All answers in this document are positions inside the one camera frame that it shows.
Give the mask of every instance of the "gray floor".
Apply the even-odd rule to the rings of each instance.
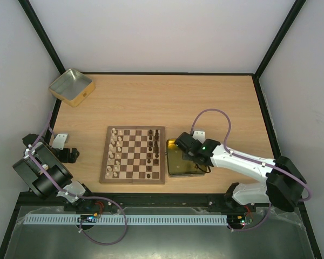
[[[20,216],[31,210],[23,208]],[[259,222],[262,215],[253,216]],[[107,247],[91,243],[78,233],[76,226],[20,223],[13,232],[6,258],[313,258],[305,229],[295,223],[296,214],[272,214],[258,229],[243,233],[231,233],[222,226],[129,226],[120,243]],[[89,234],[98,241],[110,242],[121,231],[123,226],[95,226]]]

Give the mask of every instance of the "wooden table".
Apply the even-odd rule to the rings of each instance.
[[[159,125],[166,138],[189,132],[197,114],[207,108],[225,111],[232,121],[228,146],[256,156],[273,154],[251,76],[89,75],[96,89],[78,106],[62,103],[55,132],[67,132],[66,147],[80,156],[66,167],[92,192],[224,193],[234,182],[255,182],[228,169],[214,168],[201,177],[169,178],[164,185],[99,183],[106,129],[110,125]],[[196,124],[206,137],[223,141],[228,129],[220,113],[208,112]]]

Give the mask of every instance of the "chessboard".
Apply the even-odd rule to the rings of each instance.
[[[100,183],[165,183],[165,128],[109,126]]]

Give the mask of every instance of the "black frame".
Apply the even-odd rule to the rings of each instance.
[[[40,23],[35,11],[33,10],[33,7],[31,6],[29,0],[18,0],[25,11],[27,17],[29,18],[32,26],[35,28],[37,34],[39,35],[43,45],[45,46],[46,50],[48,51],[51,59],[53,60],[55,66],[57,67],[60,74],[64,73],[66,70],[61,62],[61,60],[58,57],[57,52],[55,51],[52,43],[50,42],[45,30],[43,29],[42,24]],[[257,94],[258,102],[260,105],[262,117],[264,119],[266,131],[269,137],[270,145],[272,148],[272,152],[275,158],[278,158],[281,155],[281,151],[276,139],[275,131],[271,122],[271,118],[267,109],[267,105],[264,99],[264,95],[262,93],[262,89],[259,83],[259,78],[263,74],[265,68],[267,67],[268,63],[272,59],[273,55],[275,54],[277,48],[279,47],[280,43],[282,42],[284,36],[288,32],[289,28],[293,24],[295,18],[297,17],[298,13],[302,9],[302,6],[306,0],[296,0],[289,11],[285,21],[283,22],[280,30],[276,34],[273,42],[271,43],[267,53],[265,54],[262,62],[260,63],[257,71],[255,74],[252,73],[159,73],[159,72],[150,72],[150,73],[136,73],[136,72],[87,72],[86,74],[145,74],[145,75],[188,75],[188,76],[251,76],[252,81],[255,87],[255,91]],[[54,128],[57,115],[60,109],[61,101],[56,100],[53,112],[52,112],[52,118],[50,122],[50,126]],[[47,131],[45,135],[45,141],[48,143],[51,138],[51,133]],[[145,205],[145,206],[151,206],[151,203],[159,203],[159,204],[166,204],[168,206],[172,205],[179,205],[180,203],[185,202],[185,200],[189,201],[187,202],[189,207],[196,206],[197,207],[203,207],[211,210],[211,206],[209,206],[208,202],[211,201],[214,198],[218,198],[223,194],[113,194],[113,193],[97,193],[97,196],[106,196],[111,199],[115,199],[116,201],[119,199],[123,199],[125,201],[130,201],[129,204],[131,206],[134,205]],[[13,210],[11,220],[9,222],[9,225],[7,227],[1,248],[0,248],[0,258],[3,258],[9,241],[12,234],[12,231],[14,229],[14,226],[16,224],[16,220],[18,217],[19,210],[21,206],[63,206],[64,203],[62,203],[60,200],[51,198],[47,200],[41,200],[37,196],[35,196],[33,193],[24,192],[20,193],[16,206]],[[306,227],[307,235],[312,247],[313,254],[316,258],[322,258],[320,254],[320,250],[317,244],[317,241],[315,239],[311,222],[309,220],[305,204],[303,202],[299,202],[298,208],[301,213],[302,221]]]

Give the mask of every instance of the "white wall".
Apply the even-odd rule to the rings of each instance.
[[[58,72],[18,1],[0,1],[0,245],[18,194],[28,189],[12,165],[22,137],[39,132],[53,107]]]
[[[324,258],[324,0],[306,1],[261,84],[282,153],[314,191],[306,207]]]
[[[254,73],[294,0],[31,0],[66,67]]]

